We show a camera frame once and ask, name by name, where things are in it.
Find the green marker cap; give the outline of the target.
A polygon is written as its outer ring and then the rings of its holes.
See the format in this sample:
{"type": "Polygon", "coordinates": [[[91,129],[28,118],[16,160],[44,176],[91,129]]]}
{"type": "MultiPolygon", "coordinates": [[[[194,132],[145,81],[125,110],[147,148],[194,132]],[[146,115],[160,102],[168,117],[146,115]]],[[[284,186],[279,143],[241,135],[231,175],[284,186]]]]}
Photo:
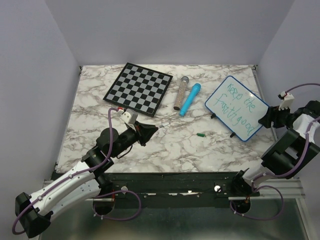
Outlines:
{"type": "Polygon", "coordinates": [[[204,133],[197,133],[196,135],[199,136],[199,137],[205,137],[206,136],[204,133]]]}

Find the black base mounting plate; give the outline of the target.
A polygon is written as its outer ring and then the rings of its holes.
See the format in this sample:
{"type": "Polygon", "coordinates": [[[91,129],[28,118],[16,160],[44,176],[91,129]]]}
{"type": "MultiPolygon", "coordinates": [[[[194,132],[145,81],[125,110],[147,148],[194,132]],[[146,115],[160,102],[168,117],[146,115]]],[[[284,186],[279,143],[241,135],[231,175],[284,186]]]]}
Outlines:
{"type": "Polygon", "coordinates": [[[98,208],[227,208],[229,198],[257,196],[236,172],[104,173],[66,195],[60,207],[93,198],[98,208]]]}

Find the blue framed whiteboard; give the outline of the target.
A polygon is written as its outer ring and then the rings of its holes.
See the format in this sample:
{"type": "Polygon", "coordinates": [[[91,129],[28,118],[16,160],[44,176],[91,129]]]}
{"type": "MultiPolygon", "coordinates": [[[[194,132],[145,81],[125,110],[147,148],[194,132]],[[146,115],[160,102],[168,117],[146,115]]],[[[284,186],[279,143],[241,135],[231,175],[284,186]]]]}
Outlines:
{"type": "Polygon", "coordinates": [[[204,105],[243,142],[263,127],[259,120],[269,108],[259,96],[231,75],[215,89],[204,105]]]}

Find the green white marker pen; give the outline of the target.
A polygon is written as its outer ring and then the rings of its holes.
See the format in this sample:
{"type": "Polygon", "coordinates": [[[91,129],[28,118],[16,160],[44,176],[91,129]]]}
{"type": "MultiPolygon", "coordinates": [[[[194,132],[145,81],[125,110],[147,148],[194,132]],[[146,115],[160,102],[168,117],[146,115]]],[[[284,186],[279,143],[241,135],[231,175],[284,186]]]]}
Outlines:
{"type": "Polygon", "coordinates": [[[157,127],[160,129],[160,128],[167,127],[169,124],[170,124],[169,122],[165,122],[165,123],[158,125],[157,127]]]}

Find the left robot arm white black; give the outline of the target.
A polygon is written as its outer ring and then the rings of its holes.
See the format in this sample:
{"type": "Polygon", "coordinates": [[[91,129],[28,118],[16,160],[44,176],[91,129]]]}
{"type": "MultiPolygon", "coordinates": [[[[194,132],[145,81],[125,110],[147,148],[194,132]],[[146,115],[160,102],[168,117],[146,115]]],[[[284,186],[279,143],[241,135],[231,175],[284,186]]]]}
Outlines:
{"type": "Polygon", "coordinates": [[[43,233],[63,209],[89,198],[107,197],[111,185],[104,173],[114,164],[113,158],[135,143],[144,147],[159,129],[137,120],[125,125],[127,129],[122,133],[112,126],[104,129],[95,146],[57,180],[31,194],[20,193],[15,198],[12,233],[34,238],[43,233]]]}

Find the blue toy microphone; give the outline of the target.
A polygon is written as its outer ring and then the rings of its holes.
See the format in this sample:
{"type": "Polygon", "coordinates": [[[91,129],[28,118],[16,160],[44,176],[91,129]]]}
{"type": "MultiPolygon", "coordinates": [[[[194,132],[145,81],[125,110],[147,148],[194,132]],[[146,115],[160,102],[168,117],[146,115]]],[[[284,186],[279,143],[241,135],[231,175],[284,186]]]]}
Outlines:
{"type": "Polygon", "coordinates": [[[189,107],[191,106],[194,98],[196,97],[196,95],[199,93],[199,91],[201,90],[201,84],[200,83],[196,83],[192,86],[191,91],[187,97],[187,99],[185,100],[182,108],[180,109],[179,112],[179,116],[180,117],[184,117],[185,114],[187,113],[189,107]]]}

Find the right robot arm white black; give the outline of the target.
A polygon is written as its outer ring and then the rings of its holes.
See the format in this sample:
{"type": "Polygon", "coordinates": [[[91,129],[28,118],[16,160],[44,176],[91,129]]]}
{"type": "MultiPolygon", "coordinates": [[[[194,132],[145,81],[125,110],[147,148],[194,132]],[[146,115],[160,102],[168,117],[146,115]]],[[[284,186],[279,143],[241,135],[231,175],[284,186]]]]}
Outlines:
{"type": "Polygon", "coordinates": [[[287,131],[262,155],[262,162],[245,171],[239,171],[230,183],[230,191],[236,196],[248,196],[261,183],[271,178],[294,177],[316,155],[320,148],[314,135],[320,127],[320,103],[309,101],[294,113],[270,106],[258,121],[265,128],[285,127],[287,131]]]}

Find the black grey chessboard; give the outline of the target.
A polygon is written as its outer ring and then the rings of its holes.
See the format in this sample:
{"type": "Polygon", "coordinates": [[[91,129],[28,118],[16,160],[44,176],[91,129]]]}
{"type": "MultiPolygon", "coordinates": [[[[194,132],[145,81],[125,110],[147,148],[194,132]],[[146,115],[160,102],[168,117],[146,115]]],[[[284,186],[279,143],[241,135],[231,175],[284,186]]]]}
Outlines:
{"type": "Polygon", "coordinates": [[[172,79],[167,73],[128,62],[103,100],[153,118],[172,79]]]}

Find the glitter tube silver cap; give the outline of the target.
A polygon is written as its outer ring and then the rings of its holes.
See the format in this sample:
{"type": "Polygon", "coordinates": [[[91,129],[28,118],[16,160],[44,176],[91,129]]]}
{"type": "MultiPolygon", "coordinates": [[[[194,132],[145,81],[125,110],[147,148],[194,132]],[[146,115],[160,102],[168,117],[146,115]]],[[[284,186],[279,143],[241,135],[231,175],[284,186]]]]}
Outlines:
{"type": "Polygon", "coordinates": [[[180,85],[179,85],[175,102],[173,105],[173,109],[175,111],[179,111],[181,109],[188,83],[189,83],[189,77],[183,76],[180,80],[180,85]]]}

